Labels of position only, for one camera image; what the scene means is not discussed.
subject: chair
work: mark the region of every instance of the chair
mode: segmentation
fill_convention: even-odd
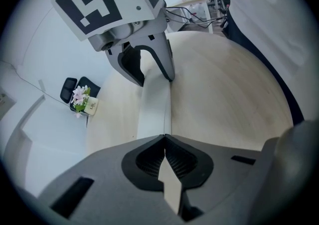
[[[78,87],[78,86],[86,86],[91,88],[90,96],[96,98],[99,91],[100,87],[91,82],[88,78],[81,77],[79,80],[78,84],[76,78],[67,78],[63,84],[60,98],[65,102],[65,103],[70,103],[71,99],[73,98],[73,91]],[[73,107],[73,104],[70,103],[70,109],[72,111],[75,111],[75,108]]]

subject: robotic arm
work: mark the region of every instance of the robotic arm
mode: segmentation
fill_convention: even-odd
[[[52,0],[73,33],[105,51],[111,65],[131,82],[143,86],[141,50],[151,53],[163,75],[175,78],[164,0]]]

